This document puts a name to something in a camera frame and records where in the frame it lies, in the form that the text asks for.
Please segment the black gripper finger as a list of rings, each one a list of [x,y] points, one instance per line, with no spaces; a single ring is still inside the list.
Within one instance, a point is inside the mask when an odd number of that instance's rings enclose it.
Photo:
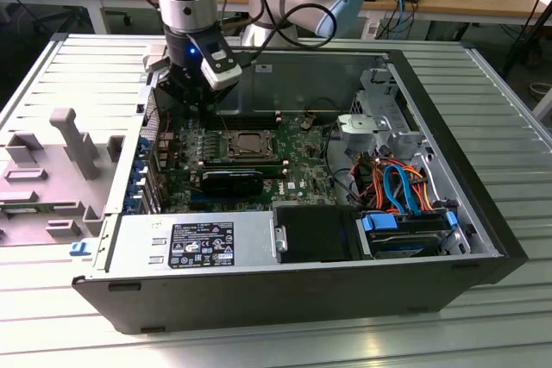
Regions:
[[[209,113],[215,108],[215,93],[202,74],[169,71],[156,85],[159,103],[179,113]]]
[[[225,97],[236,87],[236,84],[232,84],[228,87],[225,87],[222,90],[214,91],[213,95],[209,98],[207,103],[207,110],[214,111],[217,105],[225,99]]]

